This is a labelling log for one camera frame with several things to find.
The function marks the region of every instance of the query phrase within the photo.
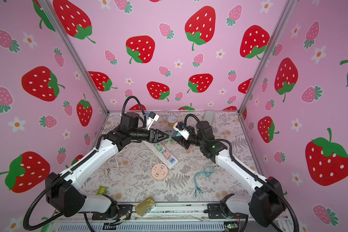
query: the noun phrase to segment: pink wallpaper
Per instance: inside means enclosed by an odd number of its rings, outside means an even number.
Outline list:
[[[49,172],[90,150],[103,114],[77,73],[36,2],[0,0],[0,231],[24,231]],[[30,223],[53,212],[42,199]]]
[[[239,108],[285,2],[53,0],[53,7],[109,109],[135,95],[147,109],[203,110]]]
[[[246,123],[300,231],[348,231],[348,1],[297,3]]]

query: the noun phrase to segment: pink strawberry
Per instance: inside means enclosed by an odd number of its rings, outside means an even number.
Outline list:
[[[40,126],[42,126],[44,128],[45,127],[52,128],[57,124],[57,120],[53,116],[48,115],[47,117],[42,116],[40,118],[39,123],[40,123]]]
[[[90,136],[88,133],[86,133],[84,135],[84,140],[85,140],[85,144],[89,146],[90,145]]]
[[[237,98],[237,96],[232,96],[232,97],[228,98],[227,104],[234,103],[236,101],[236,98]]]
[[[273,99],[268,100],[266,105],[265,105],[265,109],[270,111],[273,107],[275,106],[275,101]]]
[[[277,46],[275,46],[275,48],[272,51],[272,56],[278,56],[278,54],[280,54],[280,52],[282,51],[282,44],[277,44]]]
[[[312,208],[312,211],[326,225],[330,225],[330,223],[333,226],[339,225],[339,218],[337,218],[336,214],[329,208],[326,209],[322,205],[316,205]]]
[[[57,155],[57,162],[59,165],[63,164],[63,162],[66,159],[66,149],[64,147],[61,147],[58,151]]]
[[[313,100],[318,100],[320,97],[322,97],[323,90],[320,86],[312,87],[310,86],[301,96],[302,101],[307,103],[312,103]]]
[[[166,37],[167,39],[174,38],[174,31],[168,24],[160,23],[158,28],[160,29],[160,33],[163,37]]]
[[[229,11],[228,18],[227,18],[227,25],[229,27],[232,27],[234,24],[236,24],[236,21],[239,20],[241,17],[241,12],[242,12],[241,5],[237,5],[233,7],[232,10]]]
[[[175,100],[180,101],[183,98],[183,93],[182,92],[177,92],[175,95]]]
[[[63,102],[63,107],[65,108],[65,113],[68,116],[71,116],[72,115],[72,105],[70,105],[70,102],[65,100]]]
[[[320,22],[315,21],[311,28],[307,31],[305,36],[306,41],[304,41],[304,48],[308,49],[314,44],[314,40],[317,38],[318,33],[320,32]]]
[[[231,70],[228,72],[228,77],[227,79],[231,82],[234,82],[237,78],[237,74],[236,74],[236,71],[235,70]]]
[[[281,152],[277,151],[274,155],[274,158],[279,164],[284,163],[286,160],[286,156],[282,151]]]
[[[167,67],[160,66],[160,67],[158,67],[158,70],[162,76],[165,76],[165,77],[171,76],[171,72],[169,71],[169,69]]]
[[[105,57],[106,57],[106,60],[108,60],[110,64],[112,64],[112,65],[117,64],[116,56],[112,52],[110,52],[109,50],[105,51]]]
[[[18,53],[20,51],[19,44],[16,40],[12,40],[10,34],[0,29],[0,46],[9,49],[11,52]]]
[[[13,97],[9,90],[4,87],[0,87],[0,114],[7,113],[11,110],[10,105],[13,104]]]
[[[115,0],[115,3],[119,10],[123,10],[125,14],[130,14],[133,11],[133,6],[126,0]]]
[[[267,86],[268,86],[267,82],[268,82],[268,78],[264,77],[263,84],[262,84],[262,92],[263,93],[267,90]]]
[[[60,52],[60,50],[58,48],[54,49],[54,59],[56,60],[56,63],[59,65],[59,67],[63,67],[64,63],[65,63],[65,59],[62,56],[62,53]]]
[[[127,89],[125,90],[125,97],[128,97],[128,96],[133,96],[133,91],[131,89]]]
[[[249,130],[253,130],[253,129],[254,129],[254,123],[251,122],[251,123],[249,123]]]
[[[200,53],[197,54],[194,58],[193,58],[193,62],[192,65],[194,67],[199,67],[200,64],[204,61],[204,54]]]

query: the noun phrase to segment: white power strip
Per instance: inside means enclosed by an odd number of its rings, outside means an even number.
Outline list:
[[[178,159],[174,157],[169,151],[167,151],[164,146],[160,144],[162,146],[162,150],[169,152],[170,158],[168,160],[160,151],[156,149],[155,143],[149,143],[147,141],[143,142],[162,161],[162,163],[168,167],[169,170],[172,170],[177,167]]]

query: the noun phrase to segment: floral tablecloth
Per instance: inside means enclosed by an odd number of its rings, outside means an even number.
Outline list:
[[[205,114],[204,112],[192,113],[200,119]],[[184,121],[186,114],[188,111],[158,112],[160,118],[152,125],[152,128],[158,128],[161,131],[172,130],[167,123],[168,116],[174,115],[177,121]],[[111,131],[119,122],[120,113],[110,113],[103,133]],[[188,124],[195,127],[195,120],[189,118]],[[212,127],[215,138],[229,140],[233,145],[233,154],[251,169],[256,170],[235,112],[215,112]],[[100,186],[105,186],[108,187],[107,194],[118,202],[140,202],[148,196],[152,196],[157,202],[210,202],[219,201],[229,193],[247,195],[246,189],[231,174],[210,161],[215,171],[210,177],[205,177],[203,174],[198,175],[196,181],[203,193],[197,193],[195,196],[193,177],[197,172],[203,171],[204,165],[209,162],[208,159],[199,149],[196,149],[197,147],[185,150],[171,138],[162,141],[161,144],[179,161],[177,167],[170,170],[168,177],[163,181],[157,181],[151,175],[151,169],[157,164],[157,159],[153,153],[143,151],[135,158],[130,173],[124,180],[119,183],[110,182],[104,174],[104,170],[108,168],[105,163],[86,180],[81,191],[96,194]],[[119,156],[131,161],[139,151],[144,149],[148,149],[144,143],[131,143],[127,149],[118,153],[117,161],[120,169],[118,172],[116,169],[109,169],[109,179],[117,182],[129,170],[128,167],[123,168],[128,162],[123,158],[118,158]],[[111,167],[117,167],[114,158],[108,164]]]

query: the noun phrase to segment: white cable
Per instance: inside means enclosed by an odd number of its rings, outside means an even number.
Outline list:
[[[122,151],[127,150],[128,148],[129,148],[129,146],[127,146],[125,149],[121,150],[121,151],[119,152],[119,154],[120,154]],[[107,179],[108,179],[110,182],[113,182],[113,183],[119,183],[119,182],[123,181],[123,180],[125,179],[125,177],[130,173],[131,164],[134,162],[135,157],[137,157],[137,155],[139,155],[142,151],[149,151],[149,152],[151,152],[151,153],[155,156],[157,163],[159,163],[159,162],[158,162],[158,158],[157,158],[157,156],[155,155],[155,153],[153,153],[153,151],[148,150],[148,149],[144,149],[144,150],[141,150],[141,151],[139,151],[138,153],[136,153],[135,156],[134,156],[134,158],[133,158],[133,160],[132,160],[131,162],[130,162],[127,158],[125,158],[125,157],[123,157],[123,156],[117,156],[117,155],[115,155],[114,157],[109,158],[109,159],[106,161],[107,167],[109,167],[110,169],[116,169],[116,170],[117,170],[117,171],[116,171],[116,174],[117,174],[118,171],[119,171],[119,163],[117,162],[117,158],[124,158],[125,160],[128,161],[128,165],[126,165],[125,167],[122,167],[122,168],[120,168],[120,169],[124,169],[124,168],[126,168],[126,167],[129,167],[129,170],[128,170],[128,172],[125,174],[125,176],[124,176],[121,180],[119,180],[119,181],[113,181],[113,180],[111,180],[111,179],[108,177],[108,170],[107,170],[107,174],[106,174]],[[108,165],[108,162],[110,162],[110,160],[112,160],[113,158],[115,159],[115,162],[116,162],[116,164],[117,164],[117,168],[116,168],[116,167],[111,167],[110,165]]]

